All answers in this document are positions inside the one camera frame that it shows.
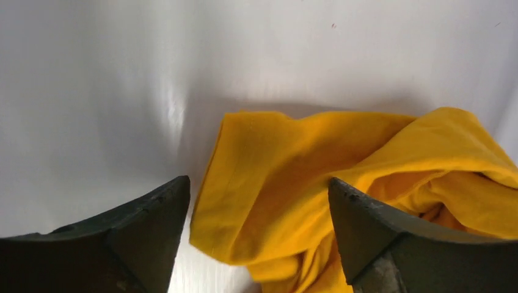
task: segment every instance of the fabric fold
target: fabric fold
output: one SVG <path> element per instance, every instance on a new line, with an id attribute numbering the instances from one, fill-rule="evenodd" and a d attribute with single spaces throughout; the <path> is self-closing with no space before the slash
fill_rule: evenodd
<path id="1" fill-rule="evenodd" d="M 338 177 L 440 225 L 518 238 L 518 170 L 476 117 L 329 112 L 225 115 L 191 244 L 247 266 L 264 293 L 352 292 L 327 201 Z"/>

